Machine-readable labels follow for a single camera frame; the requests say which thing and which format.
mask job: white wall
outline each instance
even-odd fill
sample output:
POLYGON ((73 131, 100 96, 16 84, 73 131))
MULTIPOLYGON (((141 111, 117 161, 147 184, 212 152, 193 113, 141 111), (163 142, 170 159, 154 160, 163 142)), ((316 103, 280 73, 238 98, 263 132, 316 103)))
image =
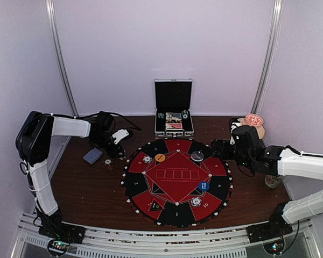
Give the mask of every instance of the white wall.
POLYGON ((155 78, 193 78, 193 114, 246 114, 265 57, 273 0, 58 0, 80 114, 154 114, 155 78))
MULTIPOLYGON (((323 0, 287 0, 261 115, 266 142, 323 153, 323 0)), ((285 180, 292 199, 323 188, 323 181, 285 180)), ((323 249, 323 214, 312 219, 323 249)))
MULTIPOLYGON (((0 258, 7 257, 22 212, 33 204, 15 148, 32 110, 70 113, 45 1, 0 0, 0 258)), ((53 140, 51 160, 63 140, 53 140)))

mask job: chip stack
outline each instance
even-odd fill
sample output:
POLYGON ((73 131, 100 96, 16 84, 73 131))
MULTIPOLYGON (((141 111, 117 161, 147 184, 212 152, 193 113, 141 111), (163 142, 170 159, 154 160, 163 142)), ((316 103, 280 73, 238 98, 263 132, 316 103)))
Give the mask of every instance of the chip stack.
POLYGON ((110 159, 105 160, 104 165, 106 167, 106 170, 112 170, 114 168, 113 162, 110 159))
POLYGON ((187 110, 183 110, 181 114, 183 119, 187 119, 189 117, 189 113, 187 110))

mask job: metal bar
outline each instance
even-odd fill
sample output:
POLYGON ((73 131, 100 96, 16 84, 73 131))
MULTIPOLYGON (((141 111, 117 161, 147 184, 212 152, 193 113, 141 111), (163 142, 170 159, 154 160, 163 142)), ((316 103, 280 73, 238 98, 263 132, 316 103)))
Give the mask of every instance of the metal bar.
POLYGON ((63 57, 62 51, 61 51, 59 32, 58 32, 57 21, 56 21, 56 17, 55 17, 54 0, 46 0, 46 5, 47 5, 47 14, 48 14, 48 19, 49 19, 50 29, 51 29, 51 32, 53 35, 54 47, 55 47, 57 60, 58 60, 58 66, 59 66, 59 70, 60 70, 60 74, 61 74, 61 78, 62 78, 62 83, 65 88, 66 97, 67 97, 69 105, 71 106, 72 114, 76 117, 79 117, 78 111, 75 106, 73 94, 71 91, 71 86, 69 85, 69 80, 68 80, 65 62, 64 62, 64 57, 63 57))
POLYGON ((54 172, 56 170, 56 167, 58 166, 58 164, 59 164, 59 162, 61 160, 61 157, 62 157, 64 151, 66 150, 66 147, 67 147, 70 139, 71 139, 70 136, 67 136, 66 137, 66 140, 62 143, 61 149, 59 149, 59 151, 57 152, 57 154, 56 154, 53 162, 51 163, 51 165, 49 167, 49 170, 48 170, 48 172, 49 172, 49 179, 51 179, 53 177, 54 172))
POLYGON ((251 109, 251 113, 257 113, 261 107, 263 96, 268 82, 271 61, 276 49, 277 37, 280 29, 281 11, 283 6, 283 0, 274 1, 274 11, 270 26, 269 41, 267 46, 267 52, 265 54, 264 64, 262 68, 261 78, 259 79, 258 89, 256 92, 254 104, 251 109))
MULTIPOLYGON (((24 242, 41 245, 41 242, 49 241, 49 238, 38 234, 38 227, 33 225, 34 218, 35 215, 33 214, 23 214, 18 228, 21 232, 25 232, 28 235, 28 239, 17 242, 17 245, 22 245, 24 242)), ((40 225, 39 219, 36 220, 36 225, 40 225)), ((72 255, 76 257, 101 257, 103 255, 103 257, 122 256, 135 258, 156 258, 161 256, 164 258, 210 258, 216 257, 213 254, 237 251, 242 247, 260 245, 261 242, 249 243, 245 230, 247 226, 168 232, 125 231, 85 226, 86 233, 83 243, 81 245, 71 244, 73 250, 70 251, 70 254, 75 250, 76 255, 72 255)), ((310 220, 300 223, 299 232, 308 232, 311 229, 313 227, 310 220)), ((292 236, 295 233, 296 225, 293 225, 293 232, 288 236, 292 236)))

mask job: orange poker chip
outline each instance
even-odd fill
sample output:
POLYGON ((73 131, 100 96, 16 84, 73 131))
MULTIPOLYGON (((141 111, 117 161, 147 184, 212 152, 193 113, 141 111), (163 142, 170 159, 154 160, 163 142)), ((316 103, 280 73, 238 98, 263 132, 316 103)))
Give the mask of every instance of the orange poker chip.
POLYGON ((157 154, 155 157, 156 161, 163 162, 166 158, 164 154, 157 154))

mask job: poker table mat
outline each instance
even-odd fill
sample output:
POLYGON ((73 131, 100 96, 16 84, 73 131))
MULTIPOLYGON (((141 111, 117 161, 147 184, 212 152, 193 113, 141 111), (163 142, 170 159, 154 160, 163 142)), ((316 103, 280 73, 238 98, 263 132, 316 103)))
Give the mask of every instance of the poker table mat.
POLYGON ((216 217, 233 190, 228 164, 192 139, 160 139, 138 148, 124 166, 121 185, 136 214, 174 227, 216 217), (203 159, 195 161, 192 153, 203 159))

